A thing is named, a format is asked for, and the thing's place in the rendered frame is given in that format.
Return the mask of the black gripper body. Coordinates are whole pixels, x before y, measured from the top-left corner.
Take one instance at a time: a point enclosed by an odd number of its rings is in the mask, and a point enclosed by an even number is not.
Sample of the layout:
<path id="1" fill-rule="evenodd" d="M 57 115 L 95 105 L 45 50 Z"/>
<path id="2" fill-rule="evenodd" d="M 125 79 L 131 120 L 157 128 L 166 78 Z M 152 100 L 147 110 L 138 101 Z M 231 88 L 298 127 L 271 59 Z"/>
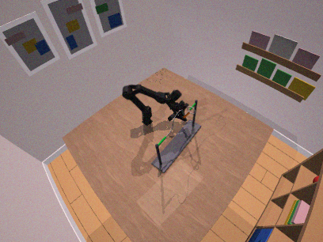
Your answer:
<path id="1" fill-rule="evenodd" d="M 173 103 L 174 105 L 176 104 L 176 102 L 174 102 Z M 171 104 L 169 107 L 170 107 L 170 110 L 172 110 L 173 111 L 173 114 L 168 118 L 168 121 L 171 121 L 174 117 L 175 117 L 175 115 L 179 115 L 180 113 L 182 113 L 182 111 L 181 110 L 184 110 L 184 109 L 186 109 L 188 106 L 189 106 L 189 104 L 188 103 L 186 103 L 186 104 L 184 104 L 184 107 L 182 108 L 182 109 L 177 109 L 176 111 L 174 111 L 174 109 L 173 109 L 173 104 Z M 180 112 L 179 112 L 180 111 Z M 179 112 L 179 113 L 178 113 Z M 177 114 L 178 113 L 178 114 Z M 176 116 L 176 117 L 177 117 Z"/>

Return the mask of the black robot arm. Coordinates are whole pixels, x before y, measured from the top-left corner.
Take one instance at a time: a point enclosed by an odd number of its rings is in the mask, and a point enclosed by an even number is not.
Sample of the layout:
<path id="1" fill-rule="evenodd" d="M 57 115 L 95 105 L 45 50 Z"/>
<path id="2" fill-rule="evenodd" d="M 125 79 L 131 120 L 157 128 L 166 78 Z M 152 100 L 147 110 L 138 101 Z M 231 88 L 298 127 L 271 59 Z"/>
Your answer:
<path id="1" fill-rule="evenodd" d="M 132 89 L 135 89 L 134 91 Z M 180 96 L 182 96 L 179 90 L 174 90 L 171 93 L 166 92 L 156 92 L 154 90 L 147 89 L 141 85 L 125 85 L 123 87 L 122 97 L 126 100 L 131 100 L 133 104 L 142 111 L 142 122 L 145 125 L 149 125 L 153 121 L 150 119 L 152 116 L 151 107 L 145 106 L 136 96 L 137 94 L 144 94 L 154 98 L 158 103 L 164 104 L 166 103 L 168 106 L 173 104 Z M 167 95 L 167 98 L 166 98 Z M 180 103 L 173 104 L 173 109 L 176 111 L 177 109 L 182 109 L 184 107 L 185 102 L 182 100 Z"/>

